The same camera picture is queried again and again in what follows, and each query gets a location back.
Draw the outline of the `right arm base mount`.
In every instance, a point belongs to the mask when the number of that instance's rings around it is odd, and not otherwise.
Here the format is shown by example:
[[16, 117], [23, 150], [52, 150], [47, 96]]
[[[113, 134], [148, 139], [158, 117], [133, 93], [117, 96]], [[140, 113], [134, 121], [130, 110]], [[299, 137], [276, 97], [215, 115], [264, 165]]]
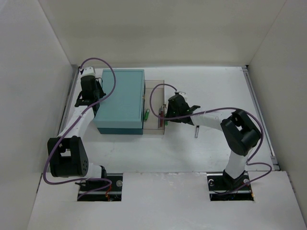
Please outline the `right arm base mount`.
[[238, 182], [229, 185], [222, 173], [207, 174], [210, 201], [254, 201], [250, 185], [237, 189], [249, 182], [249, 175], [245, 172]]

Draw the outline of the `clear acrylic drawer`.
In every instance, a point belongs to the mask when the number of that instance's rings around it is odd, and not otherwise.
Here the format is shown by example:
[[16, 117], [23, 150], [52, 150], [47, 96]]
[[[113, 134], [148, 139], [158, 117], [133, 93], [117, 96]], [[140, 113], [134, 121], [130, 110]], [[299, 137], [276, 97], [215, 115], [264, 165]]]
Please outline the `clear acrylic drawer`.
[[[158, 84], [163, 84], [164, 80], [146, 80], [145, 81], [145, 102], [144, 112], [146, 109], [150, 109], [149, 118], [143, 122], [143, 134], [144, 135], [163, 135], [165, 133], [165, 123], [163, 127], [158, 129], [158, 117], [156, 117], [150, 107], [150, 95], [154, 87]], [[165, 111], [163, 104], [165, 103], [165, 86], [158, 86], [152, 94], [152, 108], [153, 111], [158, 115], [158, 110], [161, 107]]]

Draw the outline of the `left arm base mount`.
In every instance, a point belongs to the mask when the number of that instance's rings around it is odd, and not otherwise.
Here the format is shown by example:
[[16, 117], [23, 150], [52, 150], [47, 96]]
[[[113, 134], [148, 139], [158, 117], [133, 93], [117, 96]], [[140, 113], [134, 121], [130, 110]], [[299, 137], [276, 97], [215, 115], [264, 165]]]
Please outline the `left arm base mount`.
[[79, 186], [77, 201], [118, 202], [122, 200], [123, 174], [109, 173], [108, 181], [82, 181]]

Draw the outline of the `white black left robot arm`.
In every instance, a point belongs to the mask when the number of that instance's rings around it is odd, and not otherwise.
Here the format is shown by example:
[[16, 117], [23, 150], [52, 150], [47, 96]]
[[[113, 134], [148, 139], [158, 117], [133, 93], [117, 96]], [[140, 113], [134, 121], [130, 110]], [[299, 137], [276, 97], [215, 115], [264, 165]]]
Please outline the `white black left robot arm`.
[[62, 132], [47, 142], [48, 164], [53, 177], [91, 180], [95, 190], [103, 191], [108, 181], [106, 170], [103, 166], [89, 162], [83, 137], [98, 112], [99, 100], [106, 94], [93, 68], [82, 70], [80, 76], [78, 82], [81, 92], [76, 99], [72, 117]]

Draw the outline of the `red makeup pencil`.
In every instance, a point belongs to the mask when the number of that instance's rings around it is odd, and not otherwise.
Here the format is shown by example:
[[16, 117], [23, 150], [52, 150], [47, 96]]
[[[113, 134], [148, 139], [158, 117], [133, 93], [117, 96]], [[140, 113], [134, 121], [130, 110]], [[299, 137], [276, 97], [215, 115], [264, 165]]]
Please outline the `red makeup pencil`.
[[164, 109], [162, 108], [160, 111], [160, 122], [159, 122], [159, 127], [163, 127], [164, 123]]

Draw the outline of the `black silver mascara pen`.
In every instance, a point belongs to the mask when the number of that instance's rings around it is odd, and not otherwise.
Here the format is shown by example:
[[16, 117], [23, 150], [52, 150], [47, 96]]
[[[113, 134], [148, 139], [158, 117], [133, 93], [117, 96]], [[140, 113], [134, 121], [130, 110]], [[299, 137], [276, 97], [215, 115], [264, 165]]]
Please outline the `black silver mascara pen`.
[[195, 138], [198, 138], [198, 134], [199, 134], [199, 126], [196, 126], [194, 137], [195, 137]]

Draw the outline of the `grey eyeliner pencil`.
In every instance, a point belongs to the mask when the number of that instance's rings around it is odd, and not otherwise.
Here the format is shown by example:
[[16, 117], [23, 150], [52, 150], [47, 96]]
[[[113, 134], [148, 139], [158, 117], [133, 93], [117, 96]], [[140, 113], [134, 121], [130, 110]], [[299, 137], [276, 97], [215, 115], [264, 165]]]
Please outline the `grey eyeliner pencil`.
[[158, 110], [158, 129], [160, 128], [160, 123], [161, 123], [161, 122], [160, 122], [160, 120], [161, 120], [161, 119], [160, 119], [160, 116], [161, 116], [160, 114], [161, 114], [161, 107], [160, 107], [159, 110]]

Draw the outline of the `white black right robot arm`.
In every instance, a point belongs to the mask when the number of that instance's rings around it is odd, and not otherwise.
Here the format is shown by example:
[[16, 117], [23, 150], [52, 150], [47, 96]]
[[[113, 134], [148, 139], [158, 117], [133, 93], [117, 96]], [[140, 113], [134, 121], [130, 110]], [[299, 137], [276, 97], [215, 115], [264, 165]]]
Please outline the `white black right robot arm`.
[[245, 172], [248, 157], [261, 140], [262, 134], [248, 114], [236, 109], [230, 115], [221, 110], [200, 113], [200, 107], [190, 107], [178, 92], [168, 99], [166, 118], [176, 123], [209, 127], [221, 131], [231, 150], [226, 168], [223, 170], [224, 190], [231, 191], [239, 186]]

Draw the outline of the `teal makeup box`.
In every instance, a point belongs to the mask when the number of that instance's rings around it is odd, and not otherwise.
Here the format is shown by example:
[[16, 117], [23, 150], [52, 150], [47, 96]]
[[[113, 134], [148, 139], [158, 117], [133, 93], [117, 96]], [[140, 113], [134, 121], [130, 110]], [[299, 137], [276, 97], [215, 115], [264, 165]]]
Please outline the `teal makeup box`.
[[100, 134], [142, 135], [145, 75], [142, 69], [105, 69], [103, 91], [112, 94], [100, 103], [93, 123]]

